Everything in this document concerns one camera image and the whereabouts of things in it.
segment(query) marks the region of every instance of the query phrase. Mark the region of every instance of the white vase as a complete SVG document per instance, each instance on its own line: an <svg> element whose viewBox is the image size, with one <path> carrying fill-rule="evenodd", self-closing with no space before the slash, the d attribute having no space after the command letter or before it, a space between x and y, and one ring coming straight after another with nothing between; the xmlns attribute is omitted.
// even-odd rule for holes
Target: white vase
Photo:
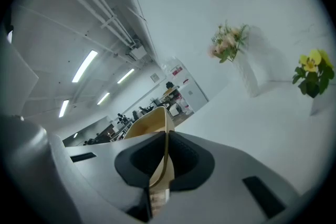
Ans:
<svg viewBox="0 0 336 224"><path fill-rule="evenodd" d="M254 72L248 63L246 56L243 52L238 51L233 61L233 65L244 84L246 93L249 97L255 97L259 93L258 82Z"/></svg>
<svg viewBox="0 0 336 224"><path fill-rule="evenodd" d="M328 98L326 93L322 95L318 94L315 98L310 97L309 95L301 95L303 108L309 116L313 116L326 109L331 102L331 99Z"/></svg>

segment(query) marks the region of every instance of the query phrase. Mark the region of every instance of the wall sign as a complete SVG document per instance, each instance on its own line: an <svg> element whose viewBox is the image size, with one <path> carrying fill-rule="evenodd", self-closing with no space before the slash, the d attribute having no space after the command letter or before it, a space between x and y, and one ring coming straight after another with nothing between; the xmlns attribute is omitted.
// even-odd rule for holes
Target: wall sign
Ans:
<svg viewBox="0 0 336 224"><path fill-rule="evenodd" d="M154 81L154 82L157 82L157 81L159 81L159 76L156 74L156 73L154 73L153 75L151 75L151 79Z"/></svg>

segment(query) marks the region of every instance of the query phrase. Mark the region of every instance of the ceiling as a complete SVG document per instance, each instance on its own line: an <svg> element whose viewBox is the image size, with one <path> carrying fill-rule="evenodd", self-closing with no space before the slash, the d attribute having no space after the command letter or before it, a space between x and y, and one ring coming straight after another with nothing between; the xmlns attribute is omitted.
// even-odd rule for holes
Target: ceiling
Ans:
<svg viewBox="0 0 336 224"><path fill-rule="evenodd" d="M85 1L108 19L92 0ZM128 33L138 38L133 22L125 19L117 5L120 0L106 2ZM112 32L102 29L102 23L77 0L15 0L12 10L12 44L39 77L24 105L25 118L44 114L44 121L57 120L66 99L70 102L64 117L97 106L104 93L113 95L122 88L117 81L125 73L131 68L138 71L151 61L150 57L134 61L127 56L129 48ZM147 44L144 47L150 54ZM80 81L72 83L91 50L98 55Z"/></svg>

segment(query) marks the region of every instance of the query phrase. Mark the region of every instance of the yellow pansy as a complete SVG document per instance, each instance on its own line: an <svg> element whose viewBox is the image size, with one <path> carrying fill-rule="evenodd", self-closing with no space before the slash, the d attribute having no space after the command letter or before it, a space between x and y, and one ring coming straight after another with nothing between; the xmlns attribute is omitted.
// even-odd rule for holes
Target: yellow pansy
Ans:
<svg viewBox="0 0 336 224"><path fill-rule="evenodd" d="M319 53L322 59L326 62L327 66L330 66L331 68L333 68L334 66L331 64L328 54L324 50L319 50Z"/></svg>
<svg viewBox="0 0 336 224"><path fill-rule="evenodd" d="M317 66L321 62L321 55L318 50L311 50L309 56L301 55L299 63L303 65L303 69L309 72L317 72Z"/></svg>

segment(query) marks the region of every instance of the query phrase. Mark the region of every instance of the desk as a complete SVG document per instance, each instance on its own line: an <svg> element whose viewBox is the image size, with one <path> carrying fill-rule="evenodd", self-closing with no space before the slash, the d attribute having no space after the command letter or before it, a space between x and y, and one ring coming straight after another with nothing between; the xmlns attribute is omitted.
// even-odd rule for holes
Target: desk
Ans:
<svg viewBox="0 0 336 224"><path fill-rule="evenodd" d="M336 86L324 93L330 106L313 116L291 82L268 82L260 91L247 98L231 82L175 130L243 150L303 194L320 179L336 142Z"/></svg>
<svg viewBox="0 0 336 224"><path fill-rule="evenodd" d="M171 94L173 91L177 90L179 87L178 86L174 86L170 89L167 89L167 90L170 90L168 93L165 93L163 96L160 97L159 101L162 102L169 94Z"/></svg>
<svg viewBox="0 0 336 224"><path fill-rule="evenodd" d="M128 126L132 125L132 121L127 121L127 123L124 125L123 128L121 128L119 131L117 131L114 136L111 137L111 140L113 140L115 137L119 136Z"/></svg>

